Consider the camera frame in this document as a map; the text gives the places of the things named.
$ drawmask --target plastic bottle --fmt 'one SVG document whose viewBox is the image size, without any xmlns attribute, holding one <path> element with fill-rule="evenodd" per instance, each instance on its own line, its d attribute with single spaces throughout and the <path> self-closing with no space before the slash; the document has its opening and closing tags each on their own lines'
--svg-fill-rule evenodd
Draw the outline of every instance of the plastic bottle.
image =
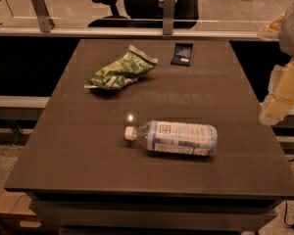
<svg viewBox="0 0 294 235">
<path fill-rule="evenodd" d="M 150 151 L 210 156 L 217 149 L 218 133 L 206 124 L 152 120 L 142 126 L 128 126 L 124 138 L 136 140 Z"/>
</svg>

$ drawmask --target green snack bag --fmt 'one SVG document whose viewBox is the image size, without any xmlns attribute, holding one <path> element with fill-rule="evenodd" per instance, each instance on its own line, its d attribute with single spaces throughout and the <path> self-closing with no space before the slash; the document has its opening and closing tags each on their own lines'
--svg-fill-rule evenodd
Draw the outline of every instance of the green snack bag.
<svg viewBox="0 0 294 235">
<path fill-rule="evenodd" d="M 148 57 L 144 52 L 129 45 L 127 51 L 113 63 L 98 70 L 84 87 L 87 89 L 119 90 L 135 82 L 140 76 L 152 70 L 158 59 Z"/>
</svg>

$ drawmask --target table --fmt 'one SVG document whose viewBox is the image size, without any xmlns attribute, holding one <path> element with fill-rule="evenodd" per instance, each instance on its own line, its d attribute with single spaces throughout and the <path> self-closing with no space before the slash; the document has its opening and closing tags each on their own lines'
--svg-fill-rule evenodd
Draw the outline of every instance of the table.
<svg viewBox="0 0 294 235">
<path fill-rule="evenodd" d="M 173 40 L 80 40 L 5 188 L 24 191 L 46 225 L 162 230 L 258 230 L 294 200 L 294 174 L 227 41 L 189 40 L 190 67 L 172 66 Z M 129 44 L 157 67 L 119 92 L 83 88 Z M 153 153 L 123 139 L 129 122 L 215 126 L 208 158 Z"/>
</svg>

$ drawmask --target floor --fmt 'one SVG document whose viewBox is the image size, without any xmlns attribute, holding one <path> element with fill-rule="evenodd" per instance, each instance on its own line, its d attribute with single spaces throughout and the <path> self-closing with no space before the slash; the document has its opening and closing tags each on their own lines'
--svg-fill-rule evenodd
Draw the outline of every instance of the floor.
<svg viewBox="0 0 294 235">
<path fill-rule="evenodd" d="M 86 26 L 97 17 L 109 14 L 107 8 L 96 7 L 89 0 L 74 0 L 74 6 L 63 9 L 63 4 L 72 0 L 46 0 L 50 14 L 55 17 L 57 26 Z M 258 30 L 260 25 L 282 13 L 294 0 L 202 0 L 201 15 L 202 23 L 196 25 L 195 30 Z M 5 26 L 11 25 L 35 25 L 33 11 L 30 9 L 28 0 L 9 0 L 13 15 L 9 12 L 6 3 L 0 3 L 0 23 Z M 0 195 L 4 192 L 3 186 L 9 176 L 15 162 L 18 160 L 22 148 L 30 136 L 32 128 L 24 129 L 24 136 L 15 142 L 15 133 L 0 124 Z M 285 159 L 294 159 L 294 137 L 277 136 L 285 151 Z M 289 162 L 294 171 L 294 162 Z M 278 217 L 262 228 L 261 235 L 290 235 L 294 229 L 287 227 L 294 223 L 294 201 L 287 202 L 287 216 L 285 218 L 286 202 L 276 208 Z"/>
</svg>

